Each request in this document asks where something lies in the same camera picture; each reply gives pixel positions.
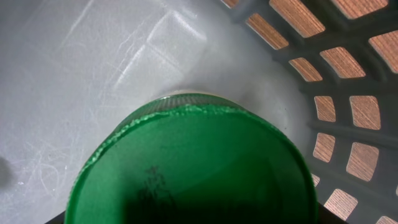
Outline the green lid jar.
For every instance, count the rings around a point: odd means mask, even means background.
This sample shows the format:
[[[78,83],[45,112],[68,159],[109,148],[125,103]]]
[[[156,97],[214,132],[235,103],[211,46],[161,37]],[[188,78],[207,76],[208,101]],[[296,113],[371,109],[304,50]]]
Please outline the green lid jar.
[[[316,223],[311,173],[274,125],[186,93],[124,119],[73,184],[66,223]]]

